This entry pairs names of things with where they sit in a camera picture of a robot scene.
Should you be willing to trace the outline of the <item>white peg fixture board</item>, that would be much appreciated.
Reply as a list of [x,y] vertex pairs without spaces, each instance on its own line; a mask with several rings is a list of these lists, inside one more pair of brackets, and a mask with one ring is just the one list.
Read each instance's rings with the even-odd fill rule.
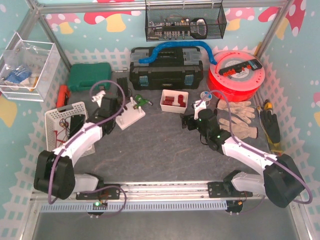
[[136,104],[137,102],[133,97],[130,97],[130,102],[125,105],[126,108],[122,114],[115,118],[115,122],[122,130],[125,130],[146,115],[140,106],[137,109],[134,108]]

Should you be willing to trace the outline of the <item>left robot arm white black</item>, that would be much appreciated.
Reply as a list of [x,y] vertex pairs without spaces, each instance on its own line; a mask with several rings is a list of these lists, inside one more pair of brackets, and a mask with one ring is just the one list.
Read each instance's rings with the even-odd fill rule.
[[74,167],[89,147],[110,134],[124,106],[117,98],[103,97],[100,107],[67,142],[38,155],[33,187],[47,193],[49,204],[65,200],[73,193],[97,191],[100,178],[91,173],[75,174]]

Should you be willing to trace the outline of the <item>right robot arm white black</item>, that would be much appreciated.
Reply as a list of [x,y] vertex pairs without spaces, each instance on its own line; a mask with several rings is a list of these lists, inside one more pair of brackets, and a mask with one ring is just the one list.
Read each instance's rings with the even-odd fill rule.
[[234,189],[261,194],[277,207],[285,208],[307,189],[291,156],[264,152],[221,129],[215,111],[202,109],[197,114],[181,114],[180,118],[182,128],[199,132],[202,144],[256,171],[256,174],[237,171],[231,175],[227,180],[227,193]]

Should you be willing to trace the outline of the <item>red springs in tray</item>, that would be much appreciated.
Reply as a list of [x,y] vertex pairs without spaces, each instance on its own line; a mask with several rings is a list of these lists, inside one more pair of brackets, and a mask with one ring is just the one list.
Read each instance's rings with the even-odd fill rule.
[[175,101],[175,97],[174,96],[168,96],[167,95],[167,96],[164,97],[164,100],[163,100],[162,104],[165,105],[165,106],[172,106],[174,101]]

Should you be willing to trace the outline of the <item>lower beige work glove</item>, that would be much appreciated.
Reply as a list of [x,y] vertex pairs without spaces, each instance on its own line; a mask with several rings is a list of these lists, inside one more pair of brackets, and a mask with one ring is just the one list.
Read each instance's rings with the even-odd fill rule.
[[233,134],[241,140],[246,138],[256,139],[258,137],[258,129],[256,127],[249,126],[247,123],[238,119],[237,117],[231,117],[231,129],[230,121],[227,119],[220,118],[218,123],[221,130],[233,132]]

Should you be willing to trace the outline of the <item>beige work glove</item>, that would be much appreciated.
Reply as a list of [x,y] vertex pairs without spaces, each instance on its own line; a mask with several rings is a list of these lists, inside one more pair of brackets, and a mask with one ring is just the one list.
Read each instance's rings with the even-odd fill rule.
[[258,137],[258,129],[256,127],[249,126],[247,123],[238,119],[237,117],[231,117],[231,129],[230,121],[227,119],[220,118],[218,123],[221,130],[233,132],[233,134],[241,140],[246,138],[256,139]]
[[229,102],[228,104],[229,107],[225,100],[220,99],[217,103],[217,108],[224,111],[230,110],[232,114],[238,116],[247,124],[250,124],[252,119],[256,117],[255,109],[251,106],[252,103],[250,101]]

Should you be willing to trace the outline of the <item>upper beige work glove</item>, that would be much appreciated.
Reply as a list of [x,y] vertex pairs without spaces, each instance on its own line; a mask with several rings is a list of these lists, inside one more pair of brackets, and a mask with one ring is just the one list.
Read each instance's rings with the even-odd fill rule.
[[256,117],[255,109],[251,106],[252,103],[250,101],[229,102],[228,104],[229,107],[225,100],[220,99],[217,103],[217,108],[224,111],[230,110],[232,114],[238,116],[247,124],[250,124],[252,119]]

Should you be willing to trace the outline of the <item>red filament spool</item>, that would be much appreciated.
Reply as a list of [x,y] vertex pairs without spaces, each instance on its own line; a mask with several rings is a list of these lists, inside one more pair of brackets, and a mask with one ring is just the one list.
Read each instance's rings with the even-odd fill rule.
[[215,56],[216,65],[211,64],[206,80],[209,90],[221,91],[230,102],[243,102],[252,98],[265,80],[265,69],[252,71],[245,69],[230,76],[219,75],[219,70],[248,60],[257,59],[250,53],[240,50],[225,50]]

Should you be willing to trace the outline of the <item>black battery holder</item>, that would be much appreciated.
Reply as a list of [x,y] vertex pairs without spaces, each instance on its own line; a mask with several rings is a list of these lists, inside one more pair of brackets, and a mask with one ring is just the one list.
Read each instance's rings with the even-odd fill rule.
[[117,79],[117,84],[121,87],[124,92],[124,96],[126,99],[130,97],[130,92],[128,88],[128,80],[126,77],[121,77]]

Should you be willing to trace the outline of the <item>black device in basket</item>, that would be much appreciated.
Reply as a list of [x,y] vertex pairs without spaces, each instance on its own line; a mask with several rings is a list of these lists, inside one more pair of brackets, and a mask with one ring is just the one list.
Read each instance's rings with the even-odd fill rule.
[[84,114],[73,115],[70,118],[69,136],[73,137],[84,125],[86,116]]

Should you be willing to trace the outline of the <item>white perforated plastic basket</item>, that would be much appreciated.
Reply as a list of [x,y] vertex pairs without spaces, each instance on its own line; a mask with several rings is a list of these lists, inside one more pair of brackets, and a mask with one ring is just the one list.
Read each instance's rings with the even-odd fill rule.
[[88,112],[83,101],[49,110],[44,115],[46,150],[52,151],[69,140],[71,116],[85,115]]

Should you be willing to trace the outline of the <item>blue white work glove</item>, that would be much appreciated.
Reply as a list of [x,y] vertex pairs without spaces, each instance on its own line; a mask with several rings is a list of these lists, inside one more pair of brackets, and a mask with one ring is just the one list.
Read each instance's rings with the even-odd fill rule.
[[25,85],[29,83],[29,77],[31,75],[32,72],[28,67],[20,65],[8,74],[5,81],[11,84]]

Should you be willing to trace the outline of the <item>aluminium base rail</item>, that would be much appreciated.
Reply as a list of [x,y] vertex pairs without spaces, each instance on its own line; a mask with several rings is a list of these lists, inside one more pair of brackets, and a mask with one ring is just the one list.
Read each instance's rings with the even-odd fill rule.
[[252,190],[238,191],[234,187],[227,189],[227,184],[222,181],[124,182],[106,183],[105,186],[111,186],[111,188],[91,194],[82,194],[77,190],[68,199],[80,201],[97,199],[123,200],[124,195],[119,188],[124,190],[129,200],[232,200],[263,196],[262,193],[253,192]]

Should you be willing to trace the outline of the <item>orange handled tool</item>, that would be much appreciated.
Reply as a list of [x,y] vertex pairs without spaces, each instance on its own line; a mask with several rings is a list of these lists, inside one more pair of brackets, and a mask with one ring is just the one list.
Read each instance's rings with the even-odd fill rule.
[[63,106],[66,106],[68,104],[70,94],[71,93],[70,93],[70,90],[68,89],[68,86],[65,84],[61,85],[58,91],[56,107],[61,108]]

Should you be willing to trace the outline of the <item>clear acrylic wall box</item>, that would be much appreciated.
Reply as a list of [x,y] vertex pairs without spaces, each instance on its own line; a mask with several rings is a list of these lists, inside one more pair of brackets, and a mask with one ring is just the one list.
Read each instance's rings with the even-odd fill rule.
[[16,32],[0,58],[0,93],[8,100],[43,102],[60,63],[55,43],[23,40]]

